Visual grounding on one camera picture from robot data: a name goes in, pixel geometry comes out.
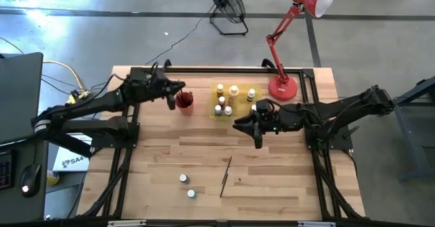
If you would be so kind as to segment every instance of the red cup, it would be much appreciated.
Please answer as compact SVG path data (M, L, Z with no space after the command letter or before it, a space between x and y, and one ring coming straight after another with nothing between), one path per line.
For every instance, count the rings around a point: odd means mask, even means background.
M181 114L191 116L193 113L193 95L192 92L178 93L175 97L175 104L180 110Z

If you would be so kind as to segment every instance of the concrete floor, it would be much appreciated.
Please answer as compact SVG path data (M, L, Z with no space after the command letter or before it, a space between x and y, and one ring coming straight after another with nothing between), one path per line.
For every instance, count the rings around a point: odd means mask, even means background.
M223 37L203 20L198 29L170 52L174 65L257 66L271 54L264 40L280 19L268 14L286 13L290 0L243 0L247 13L263 18L246 20L245 37ZM335 0L327 14L358 16L358 20L314 20L315 40L322 67L332 67L341 97L355 95L379 84L392 97L411 89L416 82L435 74L435 0ZM113 12L204 13L211 0L0 0L0 10L39 7L59 10ZM413 20L366 20L369 16L417 16ZM104 82L113 65L146 63L193 29L199 18L2 15L0 36L24 52L40 51L45 60L71 65L87 87ZM223 29L240 25L217 19ZM277 44L280 59L288 67L313 67L307 26L295 20ZM0 42L0 52L16 52ZM66 69L47 64L43 73L74 83ZM68 91L68 86L56 84ZM42 84L39 109L65 102L67 96ZM409 170L406 148L394 114L367 117L356 122L353 134L355 159L366 214L374 220L435 225L435 181L400 183L397 176ZM56 150L50 149L51 160ZM81 175L71 180L78 183ZM47 195L46 213L65 217L76 188Z

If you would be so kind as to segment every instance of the yellow tray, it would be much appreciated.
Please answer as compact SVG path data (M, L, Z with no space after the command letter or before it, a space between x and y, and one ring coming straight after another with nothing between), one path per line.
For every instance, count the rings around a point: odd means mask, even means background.
M224 85L224 97L225 97L225 106L228 104L228 98L229 98L229 92L228 89L236 85L239 88L239 95L237 95L236 99L234 100L234 104L231 106L232 108L232 114L231 116L225 116L224 110L222 110L222 114L219 116L215 116L215 106L219 105L219 97L216 94L216 91L218 89L218 84ZM253 88L256 90L256 95L254 97L254 100L252 102L247 101L247 93L249 89ZM210 94L210 101L209 101L209 116L210 118L215 118L218 120L234 120L235 118L241 118L243 116L246 116L251 111L251 106L255 105L258 100L262 98L261 95L261 86L258 84L231 84L231 83L212 83L211 84L211 94Z

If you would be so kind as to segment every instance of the wooden table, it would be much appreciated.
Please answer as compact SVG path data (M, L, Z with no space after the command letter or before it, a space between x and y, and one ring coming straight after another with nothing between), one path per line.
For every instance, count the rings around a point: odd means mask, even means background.
M115 66L113 73L124 77L130 68ZM332 70L314 68L314 72L320 101L337 100ZM194 94L194 113L183 116L178 110L171 111L164 100L141 104L141 131L130 164L123 219L321 219L313 162L302 130L264 135L263 148L256 150L253 139L233 129L232 122L209 117L212 82L256 83L261 85L263 97L267 97L271 74L168 73L167 76L186 82L184 91ZM109 89L120 83L114 78ZM302 102L301 94L292 102ZM120 113L104 113L103 117L116 115ZM107 185L113 152L104 149L91 158L78 213L88 210ZM220 198L230 156L228 181ZM331 159L338 189L364 215L351 159L341 151L331 151ZM179 182L182 173L189 176L188 185ZM189 189L196 190L196 199L187 197ZM111 212L117 192L115 189ZM329 191L326 194L332 213Z

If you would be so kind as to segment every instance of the yellow cable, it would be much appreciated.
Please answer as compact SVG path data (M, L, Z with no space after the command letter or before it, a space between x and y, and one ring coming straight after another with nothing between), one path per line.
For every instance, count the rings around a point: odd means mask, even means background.
M13 44L13 43L11 43L11 42L9 42L8 40L6 40L6 39L4 39L4 38L2 38L2 37L0 37L0 39L2 39L3 41L5 41L6 43L8 43L8 44L10 44L10 45L12 45L12 46L14 46L15 47L15 49L17 49L19 52L21 52L21 54L24 54L24 52L23 51L21 51L20 50L20 48L19 47L17 47L15 44Z
M45 61L43 61L43 63L53 63L53 64L57 64L57 65L62 65L62 66L64 66L64 67L68 68L68 69L73 73L75 79L77 80L77 83L78 83L79 87L80 87L82 90L84 90L84 88L83 88L83 86L82 86L82 83L80 82L79 77L77 76L77 74L75 73L75 71L74 71L74 70L73 70L69 65L64 64L64 63L60 63L60 62L55 61L55 60L45 60Z

